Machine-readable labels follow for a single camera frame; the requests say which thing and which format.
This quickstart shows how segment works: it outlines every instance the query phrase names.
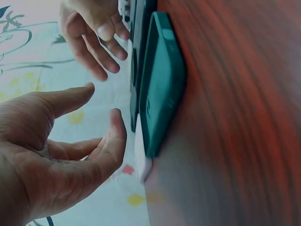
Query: finger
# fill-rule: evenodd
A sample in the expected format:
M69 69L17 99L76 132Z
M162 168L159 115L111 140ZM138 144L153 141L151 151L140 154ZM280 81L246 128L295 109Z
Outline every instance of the finger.
M71 25L67 26L66 29L62 29L62 31L66 42L71 47L75 59L84 65L94 77L105 81L108 78L108 74L87 49L87 45L82 38L83 31L76 33L76 29ZM92 30L91 33L87 33L87 29L85 29L84 33L96 36Z
M127 52L115 39L111 39L110 41L101 40L101 43L118 59L125 60L127 58Z
M83 17L89 27L102 40L108 41L113 37L115 33L114 23L94 0L68 0L67 4Z
M88 83L84 87L54 92L34 92L31 95L38 97L43 104L47 105L53 116L58 118L85 105L94 94L94 91L94 85Z
M81 160L97 148L101 140L101 138L94 138L70 144L48 139L48 158L72 161Z
M115 25L116 34L123 40L128 40L131 37L131 35L130 32L125 27L125 25L123 24L122 16L119 14L119 12L115 13L112 16L112 21Z
M109 55L109 53L100 45L97 36L84 35L83 36L89 52L93 55L99 64L102 64L104 68L112 73L117 73L120 70L120 66Z
M110 127L97 148L87 157L95 162L102 175L102 181L109 178L123 162L127 142L127 131L119 109L110 112Z

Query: white device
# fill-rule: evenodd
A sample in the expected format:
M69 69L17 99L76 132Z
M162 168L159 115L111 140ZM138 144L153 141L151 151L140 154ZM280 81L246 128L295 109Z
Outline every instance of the white device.
M147 176L150 173L152 167L152 160L145 156L140 114L137 115L134 149L135 149L135 160L136 160L138 178L141 183L144 183L145 180L147 179Z

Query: skin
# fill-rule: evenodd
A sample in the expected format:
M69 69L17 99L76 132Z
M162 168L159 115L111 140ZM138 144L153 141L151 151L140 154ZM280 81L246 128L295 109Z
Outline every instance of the skin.
M23 226L62 212L121 166L127 133L119 109L111 111L104 137L74 144L48 139L55 118L80 108L93 93L90 83L0 104L1 225Z

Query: black cable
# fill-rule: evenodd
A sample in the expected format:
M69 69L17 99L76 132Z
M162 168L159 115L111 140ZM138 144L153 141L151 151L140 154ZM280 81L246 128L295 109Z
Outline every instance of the black cable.
M47 221L48 221L48 224L49 226L54 226L53 224L53 221L52 221L52 218L51 217L46 217Z

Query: fingernail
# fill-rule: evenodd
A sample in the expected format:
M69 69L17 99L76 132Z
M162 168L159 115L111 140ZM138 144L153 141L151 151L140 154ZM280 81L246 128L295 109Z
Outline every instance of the fingernail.
M99 37L102 40L109 41L113 36L112 30L113 30L113 28L111 27L111 25L109 25L108 23L105 23L97 29L97 32L98 32Z
M88 83L85 85L85 87L93 87L93 86L94 86L94 84L91 83L91 82L88 82Z

